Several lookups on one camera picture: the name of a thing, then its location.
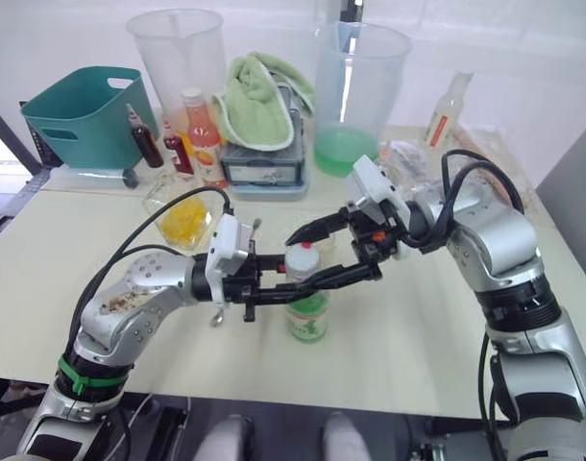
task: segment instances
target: green liquid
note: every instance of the green liquid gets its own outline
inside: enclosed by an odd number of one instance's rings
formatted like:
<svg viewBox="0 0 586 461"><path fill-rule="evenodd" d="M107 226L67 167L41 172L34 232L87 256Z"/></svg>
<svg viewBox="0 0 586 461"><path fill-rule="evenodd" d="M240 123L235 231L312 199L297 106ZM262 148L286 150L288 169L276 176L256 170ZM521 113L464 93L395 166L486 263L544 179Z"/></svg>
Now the green liquid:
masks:
<svg viewBox="0 0 586 461"><path fill-rule="evenodd" d="M374 160L378 156L376 140L354 128L330 128L317 134L314 159L326 173L344 178L361 156Z"/></svg>

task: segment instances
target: yellow food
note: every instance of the yellow food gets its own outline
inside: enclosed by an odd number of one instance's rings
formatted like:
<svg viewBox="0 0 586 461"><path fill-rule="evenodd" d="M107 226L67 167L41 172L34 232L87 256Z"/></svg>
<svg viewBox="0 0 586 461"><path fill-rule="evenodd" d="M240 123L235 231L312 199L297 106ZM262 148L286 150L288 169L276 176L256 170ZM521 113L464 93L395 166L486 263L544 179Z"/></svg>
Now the yellow food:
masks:
<svg viewBox="0 0 586 461"><path fill-rule="evenodd" d="M191 197L167 212L160 229L169 243L192 247L201 240L209 221L206 205L201 199Z"/></svg>

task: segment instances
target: small bottle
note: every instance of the small bottle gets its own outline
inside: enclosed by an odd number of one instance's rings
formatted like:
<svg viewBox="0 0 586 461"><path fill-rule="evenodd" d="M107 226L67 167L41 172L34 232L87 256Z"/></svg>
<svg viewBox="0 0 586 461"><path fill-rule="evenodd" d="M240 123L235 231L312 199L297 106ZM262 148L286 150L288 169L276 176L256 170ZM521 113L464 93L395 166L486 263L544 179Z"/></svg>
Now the small bottle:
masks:
<svg viewBox="0 0 586 461"><path fill-rule="evenodd" d="M220 164L220 135L209 118L206 99L201 89L194 87L183 90L182 97L188 116L188 137L195 151L199 176L206 185L227 187L229 184Z"/></svg>
<svg viewBox="0 0 586 461"><path fill-rule="evenodd" d="M434 109L424 137L424 142L428 147L440 147L451 133L459 114L464 109L464 94L473 75L472 72L458 71L453 76L445 95L436 103L436 109Z"/></svg>
<svg viewBox="0 0 586 461"><path fill-rule="evenodd" d="M127 113L129 114L129 122L133 127L131 133L137 143L137 147L141 154L146 159L148 166L151 168L159 168L163 165L162 157L160 156L159 148L155 143L150 129L141 121L137 112L134 111L133 106L127 104Z"/></svg>
<svg viewBox="0 0 586 461"><path fill-rule="evenodd" d="M193 167L190 164L190 158L184 148L182 138L178 136L171 128L169 121L163 118L162 126L165 129L163 143L165 147L171 151L171 161L179 173L186 173L188 175L194 174Z"/></svg>
<svg viewBox="0 0 586 461"><path fill-rule="evenodd" d="M319 266L319 251L310 243L293 245L284 255L284 270L290 282L307 279ZM286 306L286 323L291 334L307 343L321 339L328 329L328 302L328 293L319 291L289 303Z"/></svg>

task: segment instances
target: white wall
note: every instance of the white wall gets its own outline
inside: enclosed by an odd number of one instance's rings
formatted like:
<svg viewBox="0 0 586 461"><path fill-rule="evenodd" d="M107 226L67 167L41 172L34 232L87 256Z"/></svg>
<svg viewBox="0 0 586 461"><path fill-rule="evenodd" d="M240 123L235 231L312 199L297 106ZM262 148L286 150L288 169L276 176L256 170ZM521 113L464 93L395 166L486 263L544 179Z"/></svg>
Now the white wall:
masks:
<svg viewBox="0 0 586 461"><path fill-rule="evenodd" d="M330 1L0 0L0 113L32 149L17 101L78 67L145 72L124 23L159 8L217 10L228 60L257 49L312 78L313 31ZM426 124L453 70L468 68L476 76L461 121L499 128L533 183L585 130L586 0L366 0L364 8L366 21L414 39L393 123Z"/></svg>

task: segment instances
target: clear plastic pitcher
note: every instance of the clear plastic pitcher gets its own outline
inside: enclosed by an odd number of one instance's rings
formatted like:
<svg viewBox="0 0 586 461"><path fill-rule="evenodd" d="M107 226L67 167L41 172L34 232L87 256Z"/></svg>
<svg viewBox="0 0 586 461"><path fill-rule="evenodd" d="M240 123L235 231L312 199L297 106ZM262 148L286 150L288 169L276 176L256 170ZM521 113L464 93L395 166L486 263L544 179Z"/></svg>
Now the clear plastic pitcher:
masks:
<svg viewBox="0 0 586 461"><path fill-rule="evenodd" d="M378 137L396 102L407 36L362 23L335 22L317 31L314 157L344 177L363 155L378 155Z"/></svg>
<svg viewBox="0 0 586 461"><path fill-rule="evenodd" d="M217 12L194 9L147 12L127 23L163 113L184 140L188 120L182 90L199 87L209 99L225 87L222 24Z"/></svg>

